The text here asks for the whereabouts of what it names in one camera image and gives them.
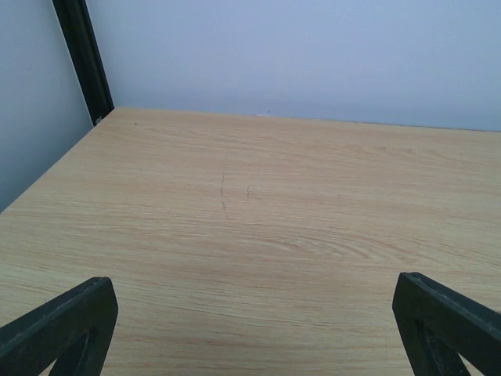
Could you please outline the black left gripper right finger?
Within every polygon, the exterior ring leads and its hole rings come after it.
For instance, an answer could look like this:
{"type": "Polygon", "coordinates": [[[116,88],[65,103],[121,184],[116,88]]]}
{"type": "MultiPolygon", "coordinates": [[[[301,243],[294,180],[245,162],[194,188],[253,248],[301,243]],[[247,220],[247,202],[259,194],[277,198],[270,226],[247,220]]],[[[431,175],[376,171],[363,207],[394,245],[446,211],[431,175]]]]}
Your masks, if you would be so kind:
{"type": "Polygon", "coordinates": [[[500,314],[424,276],[400,273],[392,310],[415,375],[500,374],[500,314]]]}

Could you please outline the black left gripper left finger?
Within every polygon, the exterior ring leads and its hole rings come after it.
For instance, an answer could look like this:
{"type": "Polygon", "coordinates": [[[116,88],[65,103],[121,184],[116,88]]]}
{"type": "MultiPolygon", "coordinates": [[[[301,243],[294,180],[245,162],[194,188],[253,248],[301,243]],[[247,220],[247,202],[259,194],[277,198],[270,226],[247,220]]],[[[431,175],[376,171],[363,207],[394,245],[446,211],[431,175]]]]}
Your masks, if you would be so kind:
{"type": "Polygon", "coordinates": [[[93,277],[1,327],[1,374],[99,375],[117,322],[108,277],[93,277]]]}

